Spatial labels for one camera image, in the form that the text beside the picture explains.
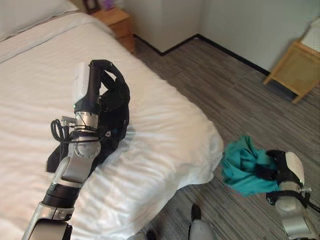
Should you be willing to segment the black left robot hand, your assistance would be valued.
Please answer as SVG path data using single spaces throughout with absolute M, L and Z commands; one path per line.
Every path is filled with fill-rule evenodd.
M 99 115 L 101 112 L 100 88 L 113 88 L 124 81 L 123 75 L 110 61 L 92 60 L 89 64 L 81 62 L 75 70 L 73 80 L 73 110 Z

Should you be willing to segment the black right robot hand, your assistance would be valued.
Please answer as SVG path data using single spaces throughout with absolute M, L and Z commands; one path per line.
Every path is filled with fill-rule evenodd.
M 266 155 L 273 160 L 276 169 L 270 169 L 262 164 L 256 164 L 254 171 L 258 178 L 276 181 L 278 185 L 284 182 L 293 182 L 301 188 L 304 186 L 304 167 L 294 152 L 273 149 L 268 150 Z

